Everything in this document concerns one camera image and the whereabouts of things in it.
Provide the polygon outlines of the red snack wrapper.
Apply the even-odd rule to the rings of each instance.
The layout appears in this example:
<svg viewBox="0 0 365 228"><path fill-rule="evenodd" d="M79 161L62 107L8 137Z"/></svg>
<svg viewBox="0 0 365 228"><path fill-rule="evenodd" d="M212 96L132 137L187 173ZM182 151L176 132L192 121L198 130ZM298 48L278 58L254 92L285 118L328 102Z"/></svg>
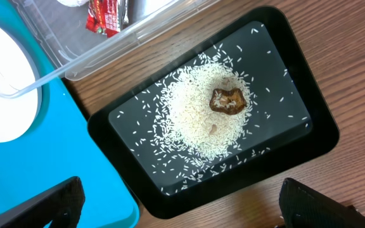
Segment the red snack wrapper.
<svg viewBox="0 0 365 228"><path fill-rule="evenodd" d="M128 26L128 9L128 0L90 0L86 29L110 38Z"/></svg>

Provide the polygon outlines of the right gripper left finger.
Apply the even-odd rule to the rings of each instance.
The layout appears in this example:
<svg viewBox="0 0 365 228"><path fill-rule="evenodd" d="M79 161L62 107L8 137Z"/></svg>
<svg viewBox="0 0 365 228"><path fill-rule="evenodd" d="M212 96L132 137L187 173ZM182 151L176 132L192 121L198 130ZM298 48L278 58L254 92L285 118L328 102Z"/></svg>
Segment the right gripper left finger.
<svg viewBox="0 0 365 228"><path fill-rule="evenodd" d="M74 176L0 214L0 227L77 227L85 199Z"/></svg>

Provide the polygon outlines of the brown food piece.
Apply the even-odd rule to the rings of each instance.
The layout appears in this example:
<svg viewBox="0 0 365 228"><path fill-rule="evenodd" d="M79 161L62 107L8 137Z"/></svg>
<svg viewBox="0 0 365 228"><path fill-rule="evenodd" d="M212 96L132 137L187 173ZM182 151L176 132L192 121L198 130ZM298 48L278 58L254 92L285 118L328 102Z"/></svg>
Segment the brown food piece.
<svg viewBox="0 0 365 228"><path fill-rule="evenodd" d="M239 88L235 87L230 91L214 89L209 101L209 107L212 111L236 115L247 107L247 102Z"/></svg>

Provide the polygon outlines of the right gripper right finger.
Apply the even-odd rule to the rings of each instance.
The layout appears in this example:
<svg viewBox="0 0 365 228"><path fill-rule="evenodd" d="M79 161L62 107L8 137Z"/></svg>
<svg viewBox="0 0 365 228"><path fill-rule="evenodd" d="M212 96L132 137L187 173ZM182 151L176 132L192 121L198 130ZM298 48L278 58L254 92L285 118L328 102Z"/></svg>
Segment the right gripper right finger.
<svg viewBox="0 0 365 228"><path fill-rule="evenodd" d="M285 228L365 228L365 216L303 183L286 178L279 193Z"/></svg>

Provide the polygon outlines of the white napkin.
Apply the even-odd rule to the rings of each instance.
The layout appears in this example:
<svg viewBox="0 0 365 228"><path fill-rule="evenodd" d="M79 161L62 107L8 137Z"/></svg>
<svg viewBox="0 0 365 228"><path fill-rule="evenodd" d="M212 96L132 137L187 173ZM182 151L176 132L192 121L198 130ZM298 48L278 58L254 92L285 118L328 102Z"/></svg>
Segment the white napkin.
<svg viewBox="0 0 365 228"><path fill-rule="evenodd" d="M57 0L60 4L68 7L79 7L89 2L89 0Z"/></svg>

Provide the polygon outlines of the large pink plate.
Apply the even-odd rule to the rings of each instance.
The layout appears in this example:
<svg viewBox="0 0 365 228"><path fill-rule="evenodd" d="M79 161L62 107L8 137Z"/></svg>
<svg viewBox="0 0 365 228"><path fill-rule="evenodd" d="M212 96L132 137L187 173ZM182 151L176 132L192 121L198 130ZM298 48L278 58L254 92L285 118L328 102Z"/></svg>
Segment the large pink plate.
<svg viewBox="0 0 365 228"><path fill-rule="evenodd" d="M39 79L36 65L20 42L0 28L0 92L15 93ZM35 89L18 98L0 96L0 143L22 136L41 107L42 92Z"/></svg>

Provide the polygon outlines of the pile of white rice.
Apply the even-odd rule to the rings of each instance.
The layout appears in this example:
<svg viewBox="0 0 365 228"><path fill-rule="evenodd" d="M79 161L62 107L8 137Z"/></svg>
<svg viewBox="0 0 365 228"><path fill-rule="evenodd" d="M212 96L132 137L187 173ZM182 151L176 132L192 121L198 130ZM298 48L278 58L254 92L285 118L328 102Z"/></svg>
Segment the pile of white rice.
<svg viewBox="0 0 365 228"><path fill-rule="evenodd" d="M214 89L247 107L212 111ZM111 126L166 196L215 177L310 129L311 116L265 26L252 22L110 112Z"/></svg>

